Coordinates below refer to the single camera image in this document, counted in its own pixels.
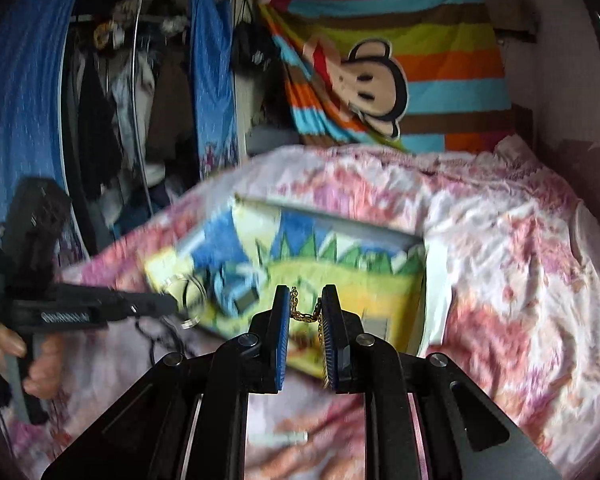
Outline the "person's left hand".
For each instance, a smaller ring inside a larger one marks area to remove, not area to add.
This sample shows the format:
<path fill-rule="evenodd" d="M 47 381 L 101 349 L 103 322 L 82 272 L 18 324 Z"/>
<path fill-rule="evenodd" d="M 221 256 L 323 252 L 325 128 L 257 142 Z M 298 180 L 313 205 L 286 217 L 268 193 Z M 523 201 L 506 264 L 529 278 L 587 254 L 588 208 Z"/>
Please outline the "person's left hand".
<path fill-rule="evenodd" d="M 29 373 L 23 379 L 23 389 L 31 396 L 50 400 L 59 391 L 64 362 L 64 340 L 61 334 L 45 335 L 40 345 L 40 354 L 29 366 Z M 7 378 L 6 358 L 26 355 L 26 344 L 12 330 L 0 323 L 0 374 Z"/>

